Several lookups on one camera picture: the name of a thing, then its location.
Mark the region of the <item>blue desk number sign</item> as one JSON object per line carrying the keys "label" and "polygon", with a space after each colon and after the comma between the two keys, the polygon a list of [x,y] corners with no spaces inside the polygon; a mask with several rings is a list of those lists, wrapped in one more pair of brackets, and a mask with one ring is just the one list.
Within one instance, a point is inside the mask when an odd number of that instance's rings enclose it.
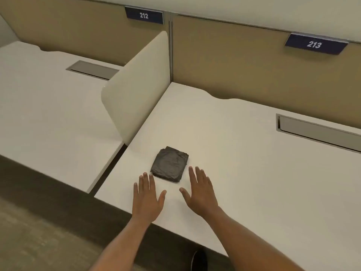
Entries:
{"label": "blue desk number sign", "polygon": [[318,53],[339,55],[349,44],[348,41],[328,36],[292,32],[284,46]]}
{"label": "blue desk number sign", "polygon": [[126,16],[128,19],[156,23],[156,24],[164,24],[164,13],[157,10],[149,10],[144,8],[135,8],[135,7],[124,7]]}

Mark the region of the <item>person's left forearm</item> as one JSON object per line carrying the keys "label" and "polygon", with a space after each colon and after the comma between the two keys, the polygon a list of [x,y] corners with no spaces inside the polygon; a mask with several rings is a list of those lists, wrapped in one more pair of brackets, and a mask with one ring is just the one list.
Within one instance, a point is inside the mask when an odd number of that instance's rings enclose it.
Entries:
{"label": "person's left forearm", "polygon": [[142,239],[151,222],[131,218],[124,229],[102,251],[89,271],[131,271]]}

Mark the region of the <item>folded black plastic bag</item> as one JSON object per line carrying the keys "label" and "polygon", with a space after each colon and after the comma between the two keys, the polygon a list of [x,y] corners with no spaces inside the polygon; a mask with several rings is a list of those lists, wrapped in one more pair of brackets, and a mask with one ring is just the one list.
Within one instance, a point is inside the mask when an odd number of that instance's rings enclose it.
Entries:
{"label": "folded black plastic bag", "polygon": [[180,182],[189,155],[167,146],[159,151],[151,166],[150,172],[158,178],[169,182]]}

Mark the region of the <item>white desk divider panel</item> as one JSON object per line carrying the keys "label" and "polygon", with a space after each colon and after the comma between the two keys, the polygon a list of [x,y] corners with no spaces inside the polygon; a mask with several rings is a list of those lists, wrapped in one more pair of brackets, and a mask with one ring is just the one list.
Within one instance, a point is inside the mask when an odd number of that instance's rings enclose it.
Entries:
{"label": "white desk divider panel", "polygon": [[169,38],[161,31],[102,88],[101,100],[129,145],[170,81]]}

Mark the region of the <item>person's right forearm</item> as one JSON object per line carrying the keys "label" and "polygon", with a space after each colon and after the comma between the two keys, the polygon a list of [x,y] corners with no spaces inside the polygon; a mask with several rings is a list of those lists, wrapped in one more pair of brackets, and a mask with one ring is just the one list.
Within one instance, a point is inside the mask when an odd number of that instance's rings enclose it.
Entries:
{"label": "person's right forearm", "polygon": [[201,211],[200,216],[219,239],[236,271],[305,271],[219,206]]}

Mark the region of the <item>black shoe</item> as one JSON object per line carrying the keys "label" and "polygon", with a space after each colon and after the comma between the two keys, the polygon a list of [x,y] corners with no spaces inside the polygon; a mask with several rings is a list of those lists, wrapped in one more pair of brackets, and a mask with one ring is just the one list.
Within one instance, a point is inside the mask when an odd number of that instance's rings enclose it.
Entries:
{"label": "black shoe", "polygon": [[198,249],[191,261],[191,271],[208,271],[208,259],[204,249]]}

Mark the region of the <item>person's right hand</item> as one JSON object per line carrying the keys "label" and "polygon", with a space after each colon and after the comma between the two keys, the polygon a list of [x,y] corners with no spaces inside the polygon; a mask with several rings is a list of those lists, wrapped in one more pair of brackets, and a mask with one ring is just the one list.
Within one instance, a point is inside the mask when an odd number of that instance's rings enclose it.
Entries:
{"label": "person's right hand", "polygon": [[208,220],[209,217],[219,209],[218,201],[215,197],[212,197],[208,190],[207,178],[205,174],[205,190],[200,191],[196,188],[196,172],[191,166],[188,168],[190,185],[191,185],[191,196],[193,205],[188,206],[194,213],[201,216],[204,220]]}

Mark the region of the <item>grey metal partition post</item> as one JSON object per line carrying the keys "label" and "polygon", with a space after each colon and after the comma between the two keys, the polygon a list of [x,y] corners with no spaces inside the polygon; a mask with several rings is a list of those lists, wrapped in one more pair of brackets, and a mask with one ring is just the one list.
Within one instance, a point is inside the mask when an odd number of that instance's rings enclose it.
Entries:
{"label": "grey metal partition post", "polygon": [[170,60],[170,81],[173,81],[173,13],[169,12],[169,60]]}

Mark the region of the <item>person's left hand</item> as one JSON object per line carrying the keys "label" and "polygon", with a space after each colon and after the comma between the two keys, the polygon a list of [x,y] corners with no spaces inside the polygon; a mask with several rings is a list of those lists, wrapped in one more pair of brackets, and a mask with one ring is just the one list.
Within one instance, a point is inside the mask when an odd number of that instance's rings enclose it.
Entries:
{"label": "person's left hand", "polygon": [[132,220],[138,221],[139,223],[150,225],[154,222],[161,211],[163,210],[158,206],[158,198],[156,193],[156,185],[153,174],[149,175],[150,191],[144,196],[143,193],[143,174],[139,176],[138,179],[138,190],[139,190],[139,199],[138,201],[133,201],[132,207]]}

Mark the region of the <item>tan fabric partition panel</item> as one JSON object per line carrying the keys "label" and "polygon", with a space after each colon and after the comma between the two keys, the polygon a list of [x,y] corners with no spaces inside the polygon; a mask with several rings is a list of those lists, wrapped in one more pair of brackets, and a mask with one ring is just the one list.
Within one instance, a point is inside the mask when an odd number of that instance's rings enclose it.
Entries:
{"label": "tan fabric partition panel", "polygon": [[284,46],[290,33],[176,15],[173,81],[361,129],[361,44],[339,55]]}
{"label": "tan fabric partition panel", "polygon": [[16,36],[44,51],[66,52],[124,66],[164,24],[128,19],[124,6],[90,0],[0,0],[0,15]]}

